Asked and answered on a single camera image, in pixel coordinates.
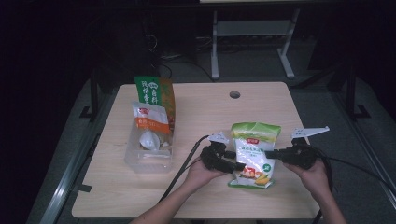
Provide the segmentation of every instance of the transparent box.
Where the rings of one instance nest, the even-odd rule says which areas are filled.
[[[160,150],[148,150],[139,142],[144,131],[138,129],[135,122],[133,123],[126,147],[125,162],[139,174],[168,173],[172,168],[173,132],[166,136],[168,145],[161,144]]]

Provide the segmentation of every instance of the desk in background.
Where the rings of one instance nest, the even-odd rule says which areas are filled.
[[[120,88],[96,147],[83,185],[73,206],[75,217],[137,217],[156,204],[166,191],[194,144],[204,135],[229,133],[236,122],[258,121],[280,125],[276,148],[288,147],[294,128],[303,127],[288,87],[270,83],[174,84],[177,114],[173,169],[169,174],[136,174],[124,155],[137,101],[135,85]],[[239,91],[238,99],[230,97]],[[198,148],[209,145],[205,140]],[[177,188],[185,174],[177,181]],[[227,183],[233,175],[212,180],[193,194],[175,218],[313,218],[318,205],[300,178],[280,161],[274,170],[275,184],[269,189],[235,189]]]

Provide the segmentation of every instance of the light wood table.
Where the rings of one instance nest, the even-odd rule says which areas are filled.
[[[173,169],[168,174],[136,174],[124,162],[133,124],[135,85],[120,87],[72,213],[75,217],[137,217],[156,204],[194,144],[204,135],[229,133],[237,122],[258,121],[282,127],[276,148],[291,146],[290,135],[303,127],[286,84],[281,82],[174,84],[177,114]],[[230,97],[239,91],[238,99]],[[210,143],[204,140],[196,152]],[[185,178],[177,181],[177,188]],[[299,177],[276,161],[275,184],[268,189],[227,186],[233,175],[212,180],[181,207],[175,218],[313,218],[319,208]]]

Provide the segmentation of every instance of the person's right hand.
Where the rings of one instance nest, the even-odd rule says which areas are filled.
[[[323,194],[331,193],[323,161],[316,160],[309,170],[287,163],[283,164],[301,178],[304,186],[311,192],[315,199],[320,195],[323,196]]]

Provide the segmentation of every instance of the brand logo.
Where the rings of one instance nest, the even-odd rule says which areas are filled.
[[[146,108],[139,108],[139,113],[140,113],[140,114],[148,114],[148,113],[149,113],[149,110],[146,109]]]
[[[247,143],[257,145],[259,144],[260,140],[256,138],[248,138]]]

